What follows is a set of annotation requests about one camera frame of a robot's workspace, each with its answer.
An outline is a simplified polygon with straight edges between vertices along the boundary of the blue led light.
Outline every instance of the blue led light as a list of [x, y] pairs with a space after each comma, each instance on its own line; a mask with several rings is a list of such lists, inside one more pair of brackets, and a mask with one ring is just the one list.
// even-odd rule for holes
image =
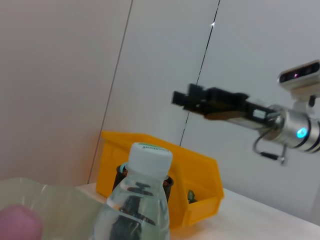
[[306, 135], [307, 135], [307, 132], [308, 130], [303, 127], [303, 128], [300, 128], [297, 132], [296, 132], [296, 136], [300, 139], [304, 138]]

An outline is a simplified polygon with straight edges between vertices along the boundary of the white table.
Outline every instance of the white table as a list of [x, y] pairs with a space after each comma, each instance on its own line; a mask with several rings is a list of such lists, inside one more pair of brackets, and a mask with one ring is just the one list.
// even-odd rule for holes
[[[96, 184], [79, 187], [97, 201]], [[320, 240], [320, 226], [229, 190], [218, 215], [171, 231], [170, 240]]]

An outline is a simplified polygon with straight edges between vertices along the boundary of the black mesh cup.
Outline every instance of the black mesh cup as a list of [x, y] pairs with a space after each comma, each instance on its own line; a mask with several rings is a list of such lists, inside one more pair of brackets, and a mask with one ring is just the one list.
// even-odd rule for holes
[[[118, 166], [116, 168], [116, 176], [114, 179], [114, 184], [113, 184], [113, 188], [112, 191], [116, 188], [116, 186], [118, 186], [118, 184], [127, 176], [128, 174], [128, 170], [126, 169], [126, 167], [123, 168], [123, 171], [120, 172], [120, 166]], [[165, 193], [165, 197], [166, 197], [166, 201], [169, 201], [169, 196], [170, 196], [170, 192], [171, 192], [171, 187], [174, 184], [174, 180], [171, 177], [168, 177], [168, 179], [163, 181], [163, 189], [164, 189], [164, 193]]]

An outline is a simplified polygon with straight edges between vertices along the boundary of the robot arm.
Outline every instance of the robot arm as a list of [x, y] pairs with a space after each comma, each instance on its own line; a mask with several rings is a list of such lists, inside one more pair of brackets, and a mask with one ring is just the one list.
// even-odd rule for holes
[[[320, 122], [314, 118], [312, 109], [315, 99], [320, 97], [320, 61], [286, 70], [279, 75], [278, 82], [296, 100], [293, 109], [260, 106], [247, 101], [249, 96], [244, 93], [216, 87], [204, 89], [194, 84], [189, 85], [187, 94], [175, 91], [172, 103], [208, 120], [227, 121], [258, 131], [253, 150], [281, 163], [285, 162], [287, 148], [306, 153], [320, 151]], [[282, 155], [258, 151], [261, 139], [282, 145]]]

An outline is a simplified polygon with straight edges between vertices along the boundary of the white bottle cap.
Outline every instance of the white bottle cap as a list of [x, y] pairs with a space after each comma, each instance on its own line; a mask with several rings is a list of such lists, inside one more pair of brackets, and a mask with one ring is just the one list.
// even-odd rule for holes
[[135, 142], [131, 146], [128, 168], [154, 178], [165, 178], [168, 175], [172, 158], [172, 152], [163, 147]]

